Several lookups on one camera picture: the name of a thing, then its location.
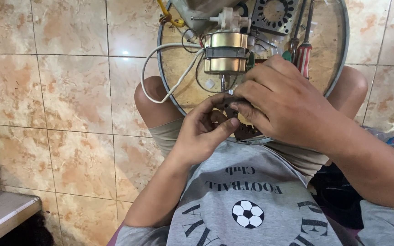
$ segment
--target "yellow clip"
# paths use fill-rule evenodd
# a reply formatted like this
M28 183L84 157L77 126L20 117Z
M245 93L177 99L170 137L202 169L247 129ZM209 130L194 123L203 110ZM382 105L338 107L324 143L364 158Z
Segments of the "yellow clip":
M178 20L173 20L172 19L172 15L168 12L168 10L165 8L164 4L162 3L162 0L156 0L159 4L159 6L162 9L162 13L164 13L164 15L159 19L159 23L161 23L161 25L165 25L167 22L170 22L171 24L177 26L177 27L184 27L185 26L185 22L181 19Z

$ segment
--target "marble tile floor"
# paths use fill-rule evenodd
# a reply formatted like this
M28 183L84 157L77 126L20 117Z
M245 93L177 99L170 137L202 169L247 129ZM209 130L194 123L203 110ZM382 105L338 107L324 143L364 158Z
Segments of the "marble tile floor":
M346 62L369 81L355 120L394 132L394 0L346 3ZM0 0L0 189L40 196L56 245L106 245L163 160L133 100L160 13Z

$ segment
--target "person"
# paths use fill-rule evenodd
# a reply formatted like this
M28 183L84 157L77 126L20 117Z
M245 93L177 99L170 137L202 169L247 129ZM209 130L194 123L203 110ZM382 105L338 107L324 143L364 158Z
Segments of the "person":
M160 77L145 86L157 100L166 95ZM231 95L208 97L183 118L139 85L136 107L165 160L128 210L116 245L394 245L394 148L353 121L367 90L364 76L344 67L326 99L272 56L234 90L256 108L229 105L277 139L259 146L226 141L240 122L214 108ZM306 188L328 159L364 199L357 237L326 217Z

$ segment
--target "white cable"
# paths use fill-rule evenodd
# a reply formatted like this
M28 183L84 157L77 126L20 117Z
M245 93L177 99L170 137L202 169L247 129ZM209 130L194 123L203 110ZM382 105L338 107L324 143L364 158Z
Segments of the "white cable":
M185 76L189 73L189 71L191 70L191 68L194 66L194 63L196 62L198 56L205 52L205 50L203 48L201 48L195 55L194 59L191 61L191 64L189 64L188 68L185 70L185 72L183 73L183 75L179 78L178 82L170 89L170 91L168 92L167 96L165 96L165 98L162 101L157 101L153 98L151 98L147 91L145 90L145 86L144 86L144 72L145 72L145 66L147 65L148 61L150 60L150 57L157 52L160 49L164 49L164 48L168 48L168 47L191 47L191 48L201 48L201 46L199 44L189 44L189 43L169 43L169 44L163 44L163 45L159 45L158 47L156 47L154 50L152 50L150 52L150 54L147 56L147 58L145 59L144 62L144 66L142 67L142 71L141 71L141 87L142 90L144 91L144 94L146 95L147 98L150 99L150 101L154 102L154 103L163 103L165 102L170 96L171 94L176 90L176 88L179 86L179 84L183 81L183 79L185 78Z

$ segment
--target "screwdriver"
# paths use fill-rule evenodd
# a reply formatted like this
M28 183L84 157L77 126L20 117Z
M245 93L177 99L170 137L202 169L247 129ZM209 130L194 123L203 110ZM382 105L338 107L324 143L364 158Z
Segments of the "screwdriver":
M297 60L296 67L300 71L300 73L307 79L309 79L308 65L309 65L309 54L313 49L312 45L309 43L309 31L311 30L311 21L313 19L313 10L314 10L314 0L311 0L311 4L309 5L309 13L308 13L308 23L306 24L305 30L305 39L303 43L297 49Z
M300 23L302 23L302 16L305 10L306 0L303 0L302 6L300 7L299 19L297 20L296 29L294 30L294 36L288 42L288 52L291 54L291 61L294 63L296 61L296 50L299 45L299 39L297 35L299 33Z

